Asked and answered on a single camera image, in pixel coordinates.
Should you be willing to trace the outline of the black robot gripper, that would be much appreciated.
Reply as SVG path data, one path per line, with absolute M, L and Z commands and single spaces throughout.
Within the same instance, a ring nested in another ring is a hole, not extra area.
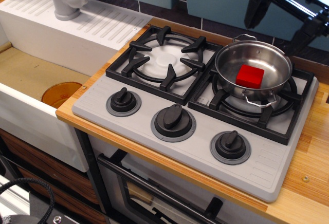
M 289 53 L 298 53 L 316 37 L 326 32 L 328 0 L 249 0 L 244 18 L 245 27 L 247 29 L 255 28 L 264 18 L 272 3 L 304 21 L 289 44 Z

